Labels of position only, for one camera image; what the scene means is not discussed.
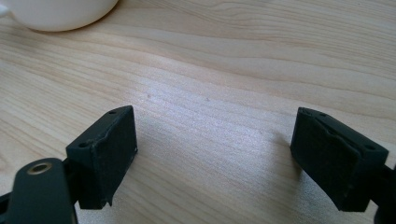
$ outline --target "black plastic part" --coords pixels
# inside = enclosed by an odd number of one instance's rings
[[[75,204],[81,197],[82,186],[79,173],[71,169],[69,159],[64,160],[64,175],[69,187],[70,201]]]
[[[388,151],[316,110],[299,108],[291,154],[339,210],[365,211]]]
[[[7,224],[77,223],[64,165],[58,159],[34,161],[21,168],[7,206]]]
[[[396,167],[391,170],[384,166],[373,181],[372,200],[378,204],[375,224],[396,223]]]
[[[78,174],[78,203],[82,209],[112,204],[137,152],[134,109],[128,105],[111,110],[67,148],[68,169]]]
[[[6,213],[11,193],[0,196],[0,224],[6,223]]]

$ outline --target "white cup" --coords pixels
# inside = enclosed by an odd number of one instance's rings
[[[39,31],[65,31],[85,26],[107,14],[118,0],[0,0],[0,17],[11,15]]]

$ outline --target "hole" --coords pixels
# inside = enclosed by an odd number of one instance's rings
[[[32,166],[28,171],[28,175],[39,175],[48,171],[52,167],[52,164],[49,162],[43,162]]]
[[[370,150],[375,150],[375,147],[372,147],[372,146],[370,146],[370,145],[365,145],[365,147],[367,147],[367,148],[370,149]]]
[[[89,145],[89,144],[85,142],[85,143],[80,143],[78,146],[79,146],[79,147],[87,147],[88,145]]]
[[[87,141],[80,143],[78,146],[79,147],[88,147],[92,142],[93,142],[92,139],[88,139]]]

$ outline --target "light wood surface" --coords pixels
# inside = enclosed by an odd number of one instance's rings
[[[373,223],[293,163],[298,106],[396,163],[393,0],[120,0],[41,33],[0,20],[0,194],[108,110],[133,105],[139,153],[112,207],[80,223]]]

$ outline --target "wooden table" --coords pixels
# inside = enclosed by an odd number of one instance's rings
[[[373,223],[293,163],[299,106],[396,163],[393,0],[120,0],[71,32],[0,20],[0,193],[108,110],[133,105],[139,153],[112,207],[80,223]]]

